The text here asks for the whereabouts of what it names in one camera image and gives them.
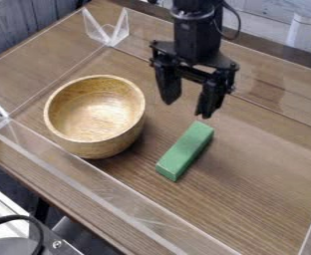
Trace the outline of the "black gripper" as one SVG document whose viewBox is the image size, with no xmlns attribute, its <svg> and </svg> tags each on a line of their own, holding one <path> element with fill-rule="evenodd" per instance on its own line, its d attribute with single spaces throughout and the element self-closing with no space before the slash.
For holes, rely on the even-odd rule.
<svg viewBox="0 0 311 255">
<path fill-rule="evenodd" d="M 220 52 L 223 9 L 229 6 L 172 6 L 170 41 L 150 41 L 150 66 L 160 98 L 170 105 L 181 94 L 182 79 L 201 84 L 195 114 L 209 119 L 232 92 L 239 65 Z"/>
</svg>

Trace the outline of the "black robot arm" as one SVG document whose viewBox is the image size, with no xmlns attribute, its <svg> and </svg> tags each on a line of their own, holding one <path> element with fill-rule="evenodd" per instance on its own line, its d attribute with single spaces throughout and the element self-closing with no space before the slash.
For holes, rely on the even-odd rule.
<svg viewBox="0 0 311 255">
<path fill-rule="evenodd" d="M 160 98 L 170 105 L 181 94 L 181 80 L 201 85 L 195 114 L 209 119 L 233 91 L 239 65 L 219 48 L 223 9 L 239 14 L 224 0 L 172 0 L 173 40 L 150 41 L 156 86 Z"/>
</svg>

